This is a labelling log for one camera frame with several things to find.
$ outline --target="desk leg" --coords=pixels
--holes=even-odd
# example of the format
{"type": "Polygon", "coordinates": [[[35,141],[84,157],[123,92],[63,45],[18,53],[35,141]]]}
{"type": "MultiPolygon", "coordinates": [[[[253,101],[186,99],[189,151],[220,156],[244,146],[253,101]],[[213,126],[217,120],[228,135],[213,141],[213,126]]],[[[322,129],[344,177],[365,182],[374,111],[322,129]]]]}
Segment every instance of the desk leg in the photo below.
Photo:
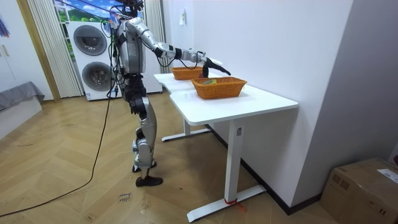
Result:
{"type": "Polygon", "coordinates": [[[201,130],[196,130],[196,131],[191,131],[191,126],[187,123],[185,119],[183,119],[183,126],[184,126],[184,133],[181,134],[174,134],[172,136],[166,136],[162,138],[163,142],[169,141],[169,140],[175,140],[175,139],[180,139],[180,138],[186,138],[189,136],[194,136],[196,134],[202,134],[202,133],[207,133],[210,132],[209,129],[201,129],[201,130]]]}
{"type": "Polygon", "coordinates": [[[188,212],[187,217],[189,222],[193,222],[201,217],[231,206],[225,203],[224,200],[226,200],[227,202],[233,202],[235,200],[240,202],[266,191],[263,186],[257,185],[240,193],[236,193],[238,189],[243,133],[244,126],[241,119],[235,119],[229,122],[228,155],[226,163],[224,192],[225,199],[218,200],[216,202],[210,203],[208,205],[192,210],[191,212],[188,212]]]}

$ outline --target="desk tabletop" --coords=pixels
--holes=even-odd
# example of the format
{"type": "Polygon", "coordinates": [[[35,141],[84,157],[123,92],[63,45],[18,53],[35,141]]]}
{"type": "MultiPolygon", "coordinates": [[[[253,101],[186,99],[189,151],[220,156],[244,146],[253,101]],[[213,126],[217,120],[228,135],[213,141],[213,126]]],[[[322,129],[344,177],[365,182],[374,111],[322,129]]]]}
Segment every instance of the desk tabletop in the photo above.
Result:
{"type": "MultiPolygon", "coordinates": [[[[298,107],[298,103],[246,84],[238,97],[204,100],[191,80],[176,80],[172,73],[156,79],[170,92],[170,99],[189,125],[197,126],[298,107]]],[[[209,73],[210,78],[220,77],[209,73]]]]}

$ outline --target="door frame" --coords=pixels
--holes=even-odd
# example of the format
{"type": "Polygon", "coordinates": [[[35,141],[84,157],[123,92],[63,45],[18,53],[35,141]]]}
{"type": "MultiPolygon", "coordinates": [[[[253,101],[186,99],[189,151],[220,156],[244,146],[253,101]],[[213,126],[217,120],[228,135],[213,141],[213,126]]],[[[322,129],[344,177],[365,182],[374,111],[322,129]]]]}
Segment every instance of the door frame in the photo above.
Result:
{"type": "Polygon", "coordinates": [[[24,18],[30,38],[32,39],[33,46],[35,47],[37,57],[39,58],[40,64],[43,68],[43,72],[47,83],[49,84],[52,96],[54,97],[54,101],[58,102],[61,100],[61,96],[58,91],[57,84],[55,83],[54,75],[51,71],[49,60],[45,54],[39,32],[37,31],[32,13],[29,8],[29,4],[27,3],[27,0],[17,0],[17,3],[24,18]]]}

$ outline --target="dryer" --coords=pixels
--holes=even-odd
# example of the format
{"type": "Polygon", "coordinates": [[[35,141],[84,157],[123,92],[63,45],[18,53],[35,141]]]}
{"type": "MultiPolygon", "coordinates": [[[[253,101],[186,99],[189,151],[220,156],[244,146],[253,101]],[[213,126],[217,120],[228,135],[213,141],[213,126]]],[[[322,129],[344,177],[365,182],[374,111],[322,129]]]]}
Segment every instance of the dryer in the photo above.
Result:
{"type": "MultiPolygon", "coordinates": [[[[101,30],[100,22],[66,22],[70,43],[87,100],[107,99],[114,85],[108,47],[111,39],[101,30]]],[[[115,97],[114,88],[111,97],[115,97]]]]}

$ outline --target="cardboard box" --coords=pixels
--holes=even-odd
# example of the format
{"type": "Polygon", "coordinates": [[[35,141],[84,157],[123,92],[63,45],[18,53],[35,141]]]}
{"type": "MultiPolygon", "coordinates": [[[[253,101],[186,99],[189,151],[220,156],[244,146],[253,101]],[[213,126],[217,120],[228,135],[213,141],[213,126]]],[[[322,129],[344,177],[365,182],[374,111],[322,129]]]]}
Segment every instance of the cardboard box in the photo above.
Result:
{"type": "Polygon", "coordinates": [[[370,159],[335,168],[321,205],[340,224],[397,224],[398,167],[370,159]]]}

